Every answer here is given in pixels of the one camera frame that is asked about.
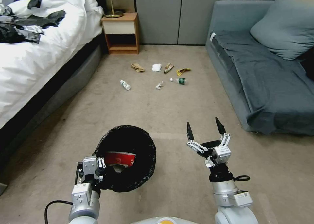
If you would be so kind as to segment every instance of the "nightstand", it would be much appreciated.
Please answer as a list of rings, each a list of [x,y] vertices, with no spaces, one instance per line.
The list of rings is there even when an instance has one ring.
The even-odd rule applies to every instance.
[[[109,54],[138,54],[140,50],[136,12],[124,13],[119,18],[101,19]]]

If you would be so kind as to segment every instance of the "crumpled paper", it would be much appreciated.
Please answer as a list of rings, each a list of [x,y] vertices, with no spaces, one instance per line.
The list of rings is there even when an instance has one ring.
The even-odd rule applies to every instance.
[[[136,70],[136,72],[145,72],[145,69],[138,63],[131,64],[131,67]]]
[[[161,70],[161,64],[154,64],[151,66],[152,71],[160,72]]]
[[[164,82],[161,81],[160,83],[158,83],[158,85],[155,87],[156,89],[161,89],[160,87],[163,87]]]
[[[168,73],[173,67],[174,67],[173,64],[168,63],[168,64],[165,66],[164,74]]]

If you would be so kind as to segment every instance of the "gray sofa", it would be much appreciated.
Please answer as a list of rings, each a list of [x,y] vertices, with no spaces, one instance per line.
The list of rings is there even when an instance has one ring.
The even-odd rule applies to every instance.
[[[300,60],[283,60],[250,35],[272,3],[217,1],[206,49],[245,131],[314,135],[314,82]]]

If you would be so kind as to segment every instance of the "plastic bottle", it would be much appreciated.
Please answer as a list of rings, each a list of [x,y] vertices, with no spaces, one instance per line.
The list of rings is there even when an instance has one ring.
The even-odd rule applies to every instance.
[[[131,89],[131,86],[129,84],[127,84],[127,82],[121,80],[120,83],[126,90],[130,90]]]
[[[182,85],[186,84],[185,78],[170,78],[170,81],[171,82],[176,82],[176,83],[182,84]]]

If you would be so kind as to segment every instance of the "black cable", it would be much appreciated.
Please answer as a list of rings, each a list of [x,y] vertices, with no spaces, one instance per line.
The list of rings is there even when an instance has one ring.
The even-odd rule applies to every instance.
[[[64,203],[64,204],[70,204],[70,205],[73,205],[72,202],[69,202],[69,201],[63,201],[63,200],[55,200],[55,201],[52,201],[50,202],[49,204],[47,204],[46,208],[45,208],[45,224],[48,224],[48,217],[47,217],[47,211],[48,211],[48,207],[51,205],[51,204],[54,204],[54,203]]]

